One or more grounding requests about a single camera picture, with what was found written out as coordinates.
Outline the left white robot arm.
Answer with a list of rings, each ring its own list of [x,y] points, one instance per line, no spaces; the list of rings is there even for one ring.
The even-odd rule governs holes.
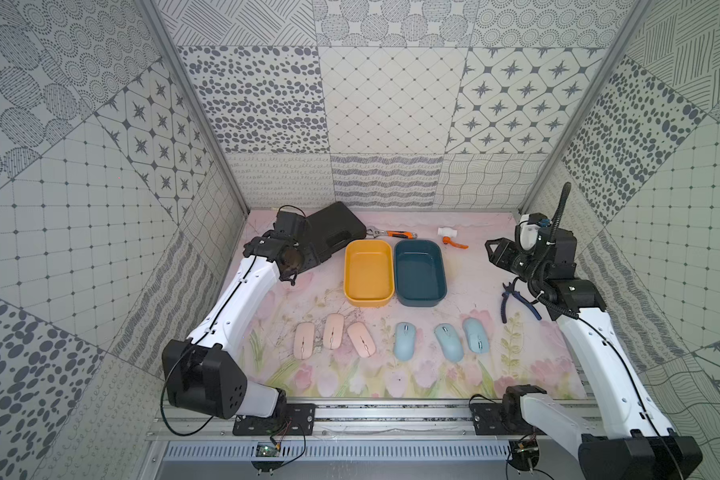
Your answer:
[[[294,284],[321,262],[312,246],[293,239],[256,237],[248,242],[234,280],[205,319],[186,339],[164,347],[161,401],[220,419],[281,419],[285,394],[250,380],[233,355],[270,290],[280,282]]]

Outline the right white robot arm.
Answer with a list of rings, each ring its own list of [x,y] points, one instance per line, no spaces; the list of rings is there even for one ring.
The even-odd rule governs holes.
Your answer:
[[[525,249],[507,238],[485,243],[490,262],[525,282],[567,341],[590,382],[603,434],[534,385],[509,387],[501,419],[511,432],[540,431],[577,460],[587,479],[687,479],[703,453],[651,399],[629,362],[595,285],[575,277],[574,237],[541,230]]]

